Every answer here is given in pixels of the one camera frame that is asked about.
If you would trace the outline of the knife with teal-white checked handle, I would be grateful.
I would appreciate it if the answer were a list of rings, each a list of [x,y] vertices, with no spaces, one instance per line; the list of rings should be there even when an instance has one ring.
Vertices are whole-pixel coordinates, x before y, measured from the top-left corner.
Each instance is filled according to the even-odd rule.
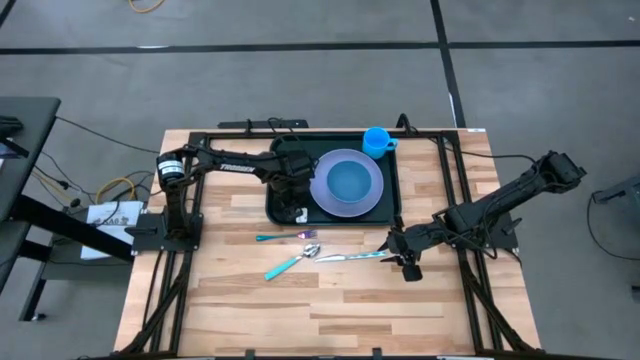
[[[319,257],[314,260],[315,263],[331,263],[331,262],[344,262],[352,260],[367,260],[376,258],[385,258],[389,254],[386,251],[374,251],[357,254],[334,254],[324,257]]]

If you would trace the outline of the white paper sheet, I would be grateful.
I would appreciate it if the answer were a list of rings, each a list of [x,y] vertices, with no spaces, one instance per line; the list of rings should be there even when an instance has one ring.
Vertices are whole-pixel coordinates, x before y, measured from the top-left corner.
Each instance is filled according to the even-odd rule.
[[[98,230],[111,235],[129,245],[133,237],[125,229],[134,227],[144,203],[141,201],[113,201],[91,205],[86,222],[95,225]]]

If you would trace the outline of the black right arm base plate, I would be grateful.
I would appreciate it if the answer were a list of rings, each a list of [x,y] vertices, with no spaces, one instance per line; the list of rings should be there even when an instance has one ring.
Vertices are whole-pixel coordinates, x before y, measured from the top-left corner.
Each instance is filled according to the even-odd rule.
[[[488,226],[489,236],[486,236],[483,224],[472,230],[465,232],[455,231],[455,233],[471,240],[475,245],[484,249],[513,250],[519,247],[515,228],[521,221],[521,218],[512,218],[510,213],[506,213],[498,217],[487,217],[486,225]]]

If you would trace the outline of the black napkin with white tag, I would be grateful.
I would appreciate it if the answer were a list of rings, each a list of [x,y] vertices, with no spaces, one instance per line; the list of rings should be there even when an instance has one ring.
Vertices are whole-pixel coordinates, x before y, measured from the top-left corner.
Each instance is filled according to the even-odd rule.
[[[284,221],[281,218],[280,215],[280,204],[279,204],[279,199],[282,197],[289,197],[292,199],[296,199],[299,197],[308,197],[309,198],[309,194],[308,193],[287,193],[287,194],[281,194],[281,195],[277,195],[274,198],[274,214],[276,215],[276,219],[281,221],[281,222],[286,222],[286,223],[298,223],[298,222],[305,222],[306,218],[307,218],[307,212],[308,209],[306,209],[302,214],[296,214],[295,213],[295,219],[293,221]]]

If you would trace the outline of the dark green plastic tray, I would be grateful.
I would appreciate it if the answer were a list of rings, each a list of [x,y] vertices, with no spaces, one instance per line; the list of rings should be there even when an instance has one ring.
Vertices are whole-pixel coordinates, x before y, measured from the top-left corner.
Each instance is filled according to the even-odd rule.
[[[300,145],[314,158],[321,158],[329,151],[336,149],[353,149],[359,151],[362,145],[360,133],[303,133],[299,136]],[[402,210],[396,156],[393,151],[379,160],[373,160],[379,166],[384,178],[384,191],[381,200],[369,212],[352,218],[342,218],[322,210],[314,201],[309,190],[308,212],[305,222],[286,223],[276,219],[274,214],[273,190],[266,192],[266,214],[269,220],[283,226],[385,226],[393,223],[394,217]]]

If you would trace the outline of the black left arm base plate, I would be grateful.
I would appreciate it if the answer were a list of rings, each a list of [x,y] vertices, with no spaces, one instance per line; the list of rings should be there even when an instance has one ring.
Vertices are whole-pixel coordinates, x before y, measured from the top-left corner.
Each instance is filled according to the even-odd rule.
[[[203,227],[201,213],[188,220],[185,233],[174,233],[169,229],[164,213],[145,213],[138,217],[137,224],[126,227],[125,232],[133,237],[132,250],[144,251],[195,251],[199,249]]]

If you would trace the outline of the blue cup with handle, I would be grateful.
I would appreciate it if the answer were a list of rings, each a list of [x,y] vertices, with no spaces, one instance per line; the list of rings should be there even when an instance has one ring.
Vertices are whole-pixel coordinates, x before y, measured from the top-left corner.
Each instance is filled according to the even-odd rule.
[[[394,151],[398,140],[381,127],[372,127],[363,134],[362,152],[374,160],[381,159],[387,152]]]

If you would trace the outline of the blue bowl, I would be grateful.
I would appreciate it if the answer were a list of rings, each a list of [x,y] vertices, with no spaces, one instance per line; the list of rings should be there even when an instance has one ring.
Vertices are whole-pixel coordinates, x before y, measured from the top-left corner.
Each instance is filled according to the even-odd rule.
[[[365,199],[372,187],[372,176],[359,162],[341,161],[333,165],[327,174],[330,194],[343,203],[357,203]]]

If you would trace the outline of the grey metal stand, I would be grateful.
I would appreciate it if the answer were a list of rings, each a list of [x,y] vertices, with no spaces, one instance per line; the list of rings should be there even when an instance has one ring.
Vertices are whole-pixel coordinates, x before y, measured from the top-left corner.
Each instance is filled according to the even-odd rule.
[[[628,197],[640,207],[640,174],[632,176],[604,190],[596,191],[592,198],[596,204],[606,204],[614,198]]]

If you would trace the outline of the lavender plate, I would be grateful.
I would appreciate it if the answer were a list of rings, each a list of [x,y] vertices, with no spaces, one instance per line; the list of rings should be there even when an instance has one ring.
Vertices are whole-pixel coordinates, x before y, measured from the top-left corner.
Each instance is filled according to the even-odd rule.
[[[341,161],[355,161],[364,165],[372,176],[369,195],[357,203],[343,203],[336,200],[327,188],[327,174],[330,168]],[[352,218],[371,211],[381,200],[384,191],[384,178],[379,166],[369,156],[353,149],[336,149],[327,152],[320,159],[311,180],[311,195],[316,204],[331,215]]]

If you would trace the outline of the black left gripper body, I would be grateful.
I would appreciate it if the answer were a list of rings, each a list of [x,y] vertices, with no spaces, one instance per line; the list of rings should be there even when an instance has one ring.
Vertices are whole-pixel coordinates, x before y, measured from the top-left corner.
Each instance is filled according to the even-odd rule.
[[[315,176],[315,160],[304,150],[276,153],[279,167],[269,180],[269,187],[282,200],[304,200]]]

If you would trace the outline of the silver spoon with teal handle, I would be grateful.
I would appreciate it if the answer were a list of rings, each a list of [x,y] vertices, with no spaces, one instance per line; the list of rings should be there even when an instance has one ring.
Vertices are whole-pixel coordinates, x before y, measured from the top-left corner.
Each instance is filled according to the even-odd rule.
[[[282,274],[283,272],[285,272],[286,270],[288,270],[289,268],[297,264],[300,260],[304,258],[313,258],[319,253],[319,251],[320,251],[319,243],[307,244],[299,255],[296,255],[295,257],[288,259],[286,262],[266,272],[264,275],[264,279],[266,281],[271,281],[275,279],[277,276],[279,276],[280,274]]]

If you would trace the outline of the iridescent fork with teal handle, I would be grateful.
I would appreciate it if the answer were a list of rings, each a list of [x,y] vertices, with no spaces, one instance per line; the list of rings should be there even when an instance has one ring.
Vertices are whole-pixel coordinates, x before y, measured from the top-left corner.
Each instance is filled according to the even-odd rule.
[[[316,230],[305,230],[305,231],[301,231],[293,234],[257,235],[256,241],[263,242],[268,240],[285,239],[285,238],[298,238],[302,240],[308,240],[308,239],[314,239],[316,237],[317,237]]]

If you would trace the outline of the black mounting bar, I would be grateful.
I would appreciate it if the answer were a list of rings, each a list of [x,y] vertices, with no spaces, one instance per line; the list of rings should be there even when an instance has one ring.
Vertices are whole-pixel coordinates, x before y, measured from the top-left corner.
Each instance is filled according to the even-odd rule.
[[[220,122],[217,125],[218,129],[270,129],[270,128],[283,128],[283,129],[296,129],[296,128],[308,128],[309,124],[305,119],[282,119],[282,118],[269,118],[267,120],[244,120],[244,121],[229,121]]]

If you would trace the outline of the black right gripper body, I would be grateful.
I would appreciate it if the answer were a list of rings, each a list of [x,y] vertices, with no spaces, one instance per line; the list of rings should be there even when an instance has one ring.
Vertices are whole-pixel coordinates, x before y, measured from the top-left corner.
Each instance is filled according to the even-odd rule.
[[[395,248],[388,250],[392,256],[402,255],[407,264],[416,264],[424,250],[440,244],[440,227],[435,224],[419,224],[401,229],[392,227],[387,239],[395,240]]]

